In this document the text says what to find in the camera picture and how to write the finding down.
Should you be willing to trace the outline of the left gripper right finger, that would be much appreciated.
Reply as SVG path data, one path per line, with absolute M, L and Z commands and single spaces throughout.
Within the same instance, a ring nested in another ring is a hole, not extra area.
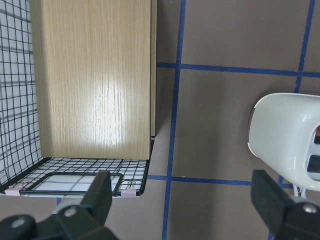
M 280 230 L 287 211 L 296 204 L 268 173 L 261 169 L 252 172 L 251 202 L 271 233 Z

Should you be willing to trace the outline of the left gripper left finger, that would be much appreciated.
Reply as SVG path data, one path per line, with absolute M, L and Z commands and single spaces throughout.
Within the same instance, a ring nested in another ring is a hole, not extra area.
M 100 171 L 95 176 L 80 205 L 101 225 L 104 225 L 112 206 L 111 175 Z

